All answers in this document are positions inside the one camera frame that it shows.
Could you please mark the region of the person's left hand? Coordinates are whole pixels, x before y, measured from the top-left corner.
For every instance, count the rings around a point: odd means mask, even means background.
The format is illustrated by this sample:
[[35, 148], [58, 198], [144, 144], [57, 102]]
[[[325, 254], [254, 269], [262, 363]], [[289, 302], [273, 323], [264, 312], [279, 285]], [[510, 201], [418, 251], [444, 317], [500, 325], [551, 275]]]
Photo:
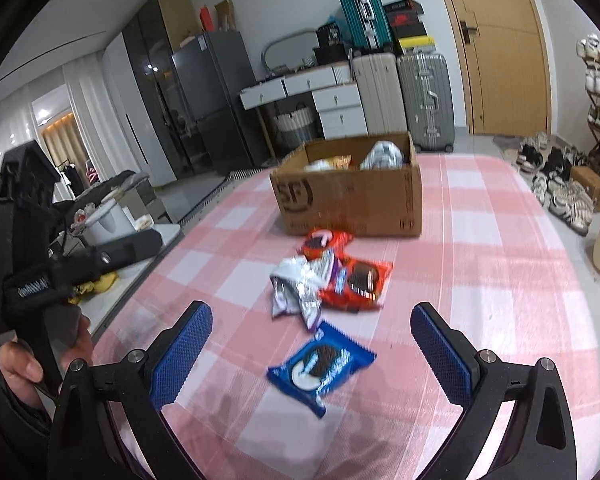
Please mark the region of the person's left hand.
[[[76, 359], [82, 359], [88, 365], [93, 364], [94, 344], [88, 329], [91, 320], [82, 315], [79, 322], [76, 342], [60, 359], [60, 365], [68, 370]], [[36, 385], [43, 380], [43, 369], [34, 355], [18, 341], [6, 342], [0, 348], [0, 371], [6, 385], [12, 393], [29, 408], [42, 410], [43, 402], [38, 395]]]

